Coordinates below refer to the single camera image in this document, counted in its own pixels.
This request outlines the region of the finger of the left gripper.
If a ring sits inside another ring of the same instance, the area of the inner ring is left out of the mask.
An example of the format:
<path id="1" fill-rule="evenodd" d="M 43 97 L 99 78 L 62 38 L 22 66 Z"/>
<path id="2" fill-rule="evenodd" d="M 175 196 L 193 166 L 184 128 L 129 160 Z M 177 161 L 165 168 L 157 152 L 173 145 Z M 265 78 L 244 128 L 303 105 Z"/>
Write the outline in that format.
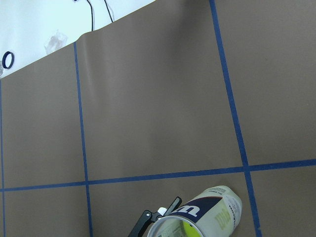
<path id="1" fill-rule="evenodd" d="M 182 199 L 180 197 L 176 197 L 168 208 L 160 207 L 156 212 L 145 210 L 129 233 L 128 237 L 142 237 L 151 224 L 160 220 L 162 217 L 169 215 L 172 211 L 180 207 L 181 203 Z"/>

